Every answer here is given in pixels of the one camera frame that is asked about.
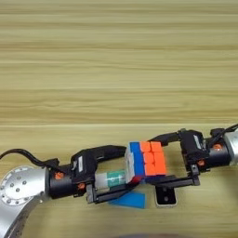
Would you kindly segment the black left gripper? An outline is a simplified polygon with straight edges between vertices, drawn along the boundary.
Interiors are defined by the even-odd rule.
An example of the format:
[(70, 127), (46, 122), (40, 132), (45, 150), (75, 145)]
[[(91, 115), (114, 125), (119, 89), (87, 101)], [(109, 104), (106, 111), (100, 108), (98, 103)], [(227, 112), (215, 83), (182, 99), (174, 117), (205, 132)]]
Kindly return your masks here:
[[(125, 146), (106, 145), (93, 149), (93, 153), (98, 162), (104, 162), (120, 157), (124, 157), (126, 153)], [(95, 181), (96, 168), (87, 167), (82, 171), (78, 168), (72, 170), (70, 165), (62, 165), (60, 167), (63, 173), (51, 171), (49, 174), (49, 195), (52, 199), (59, 199), (63, 197), (73, 196), (81, 197), (86, 193), (86, 186)], [(124, 184), (111, 187), (107, 192), (94, 192), (95, 204), (109, 202), (117, 199), (128, 192), (132, 192), (136, 184)]]

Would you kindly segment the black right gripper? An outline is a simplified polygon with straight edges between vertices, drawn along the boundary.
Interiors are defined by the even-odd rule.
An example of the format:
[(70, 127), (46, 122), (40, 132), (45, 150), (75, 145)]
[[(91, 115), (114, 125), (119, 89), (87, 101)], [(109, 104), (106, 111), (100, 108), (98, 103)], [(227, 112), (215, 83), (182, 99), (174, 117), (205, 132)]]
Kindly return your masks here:
[[(151, 141), (160, 142), (161, 145), (167, 146), (169, 143), (181, 141), (182, 134), (180, 132), (166, 133), (158, 135)], [(213, 167), (227, 166), (231, 162), (228, 148), (223, 139), (216, 142), (211, 148), (205, 146), (195, 146), (185, 152), (185, 166), (188, 177), (177, 178), (176, 176), (164, 177), (148, 177), (145, 181), (148, 184), (157, 187), (179, 188), (191, 186), (193, 182), (199, 185), (198, 176), (201, 173), (208, 172)]]

